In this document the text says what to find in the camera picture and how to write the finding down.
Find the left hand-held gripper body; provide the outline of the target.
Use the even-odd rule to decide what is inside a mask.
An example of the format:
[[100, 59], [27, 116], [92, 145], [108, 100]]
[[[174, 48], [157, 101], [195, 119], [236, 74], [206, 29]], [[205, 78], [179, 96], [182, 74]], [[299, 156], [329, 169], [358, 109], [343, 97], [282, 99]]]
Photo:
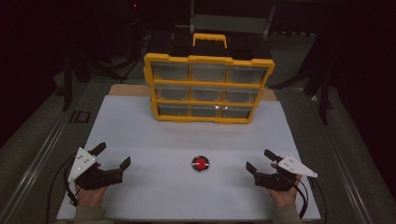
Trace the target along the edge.
[[79, 148], [74, 158], [67, 182], [75, 182], [83, 189], [99, 189], [122, 182], [123, 171], [120, 169], [101, 170], [97, 165], [97, 156], [84, 148]]

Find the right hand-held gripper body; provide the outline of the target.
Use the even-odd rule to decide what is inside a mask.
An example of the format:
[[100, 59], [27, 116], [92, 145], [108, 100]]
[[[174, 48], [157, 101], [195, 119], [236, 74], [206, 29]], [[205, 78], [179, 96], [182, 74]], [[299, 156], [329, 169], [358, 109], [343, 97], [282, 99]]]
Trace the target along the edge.
[[316, 178], [318, 174], [292, 156], [282, 158], [277, 155], [267, 155], [277, 165], [274, 174], [254, 172], [255, 185], [275, 191], [289, 191], [294, 187], [297, 175]]

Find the round red and black case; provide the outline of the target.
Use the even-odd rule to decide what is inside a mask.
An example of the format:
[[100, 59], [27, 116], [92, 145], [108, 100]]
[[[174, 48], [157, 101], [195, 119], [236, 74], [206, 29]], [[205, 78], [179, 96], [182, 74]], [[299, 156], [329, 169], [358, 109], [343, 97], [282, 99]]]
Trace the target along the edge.
[[197, 172], [205, 171], [209, 166], [209, 159], [205, 156], [197, 156], [191, 162], [191, 167]]

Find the person's right hand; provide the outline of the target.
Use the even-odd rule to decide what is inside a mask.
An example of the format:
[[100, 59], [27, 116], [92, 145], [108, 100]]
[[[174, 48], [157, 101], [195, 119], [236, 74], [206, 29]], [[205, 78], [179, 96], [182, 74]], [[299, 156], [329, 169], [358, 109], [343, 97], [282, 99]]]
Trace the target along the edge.
[[295, 205], [298, 190], [292, 187], [289, 191], [268, 190], [276, 207]]

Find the person's left hand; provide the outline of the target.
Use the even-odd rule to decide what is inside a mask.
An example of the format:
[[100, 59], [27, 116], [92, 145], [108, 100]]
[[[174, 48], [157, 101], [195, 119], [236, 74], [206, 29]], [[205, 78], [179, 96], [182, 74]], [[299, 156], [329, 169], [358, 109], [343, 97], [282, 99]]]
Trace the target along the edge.
[[77, 190], [77, 200], [79, 206], [86, 206], [99, 209], [107, 190], [107, 187], [99, 189], [83, 189], [78, 184], [75, 185]]

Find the white table mat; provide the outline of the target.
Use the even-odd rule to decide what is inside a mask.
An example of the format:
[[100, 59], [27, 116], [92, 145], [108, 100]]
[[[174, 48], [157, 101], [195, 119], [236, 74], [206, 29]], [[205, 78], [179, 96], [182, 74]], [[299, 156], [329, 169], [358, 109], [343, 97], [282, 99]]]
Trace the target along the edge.
[[[85, 147], [105, 142], [98, 157], [113, 169], [130, 157], [123, 181], [106, 191], [106, 217], [121, 221], [259, 221], [272, 216], [266, 189], [247, 171], [274, 170], [263, 154], [298, 157], [282, 105], [265, 101], [249, 124], [157, 121], [149, 98], [108, 95]], [[191, 167], [197, 156], [207, 170]]]

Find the black tripod stand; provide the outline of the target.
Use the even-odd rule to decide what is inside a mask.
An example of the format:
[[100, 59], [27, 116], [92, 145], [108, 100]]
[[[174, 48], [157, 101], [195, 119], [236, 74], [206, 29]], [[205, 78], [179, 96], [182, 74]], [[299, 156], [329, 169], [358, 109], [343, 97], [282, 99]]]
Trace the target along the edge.
[[72, 75], [75, 75], [79, 82], [88, 82], [90, 80], [84, 54], [76, 47], [70, 47], [64, 56], [63, 111], [66, 111], [73, 101]]
[[304, 86], [303, 92], [305, 95], [314, 96], [317, 91], [320, 91], [318, 113], [322, 122], [327, 124], [328, 96], [332, 76], [332, 56], [330, 35], [322, 31], [317, 35], [314, 44], [305, 56], [297, 75], [271, 86], [271, 89], [281, 90], [307, 77], [308, 81]]

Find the set of clear plastic drawers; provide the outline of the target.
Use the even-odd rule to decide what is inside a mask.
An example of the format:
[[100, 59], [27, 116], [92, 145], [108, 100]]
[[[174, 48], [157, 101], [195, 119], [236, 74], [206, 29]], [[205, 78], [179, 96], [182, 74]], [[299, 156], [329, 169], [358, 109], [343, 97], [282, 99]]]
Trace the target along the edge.
[[159, 120], [248, 123], [266, 75], [258, 66], [155, 62], [152, 112]]

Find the yellow storage organizer cabinet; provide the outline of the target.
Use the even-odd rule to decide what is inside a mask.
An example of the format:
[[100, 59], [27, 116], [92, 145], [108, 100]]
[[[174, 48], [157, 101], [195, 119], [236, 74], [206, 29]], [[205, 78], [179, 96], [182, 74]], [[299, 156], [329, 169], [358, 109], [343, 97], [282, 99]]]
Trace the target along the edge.
[[259, 35], [157, 33], [152, 36], [148, 52], [144, 56], [144, 76], [150, 92], [150, 107], [151, 65], [155, 62], [265, 67], [267, 75], [263, 83], [264, 91], [265, 83], [276, 67], [265, 40]]

